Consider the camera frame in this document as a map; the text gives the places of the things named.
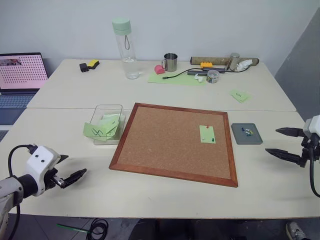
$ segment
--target metal mug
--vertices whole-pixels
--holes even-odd
[[[177,70],[177,59],[177,54],[167,53],[164,55],[164,59],[162,60],[161,65],[167,72],[174,72]]]
[[[239,53],[233,52],[230,55],[230,58],[225,66],[226,71],[235,71],[237,68],[237,63],[240,58]]]

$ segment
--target cork board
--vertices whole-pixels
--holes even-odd
[[[200,125],[215,144],[201,143]],[[109,168],[237,187],[228,114],[135,103]]]

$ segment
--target yellow lego brick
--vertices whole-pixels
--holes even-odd
[[[211,68],[213,66],[212,62],[201,62],[201,68]]]

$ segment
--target black eraser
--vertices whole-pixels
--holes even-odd
[[[80,66],[81,72],[84,73],[84,72],[88,72],[89,71],[89,68],[88,68],[86,63],[80,63],[79,66]]]

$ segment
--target laptop keyboard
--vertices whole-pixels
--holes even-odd
[[[0,130],[0,142],[4,139],[5,135],[9,132],[8,130]]]
[[[8,96],[0,95],[0,108],[26,108],[34,95]]]

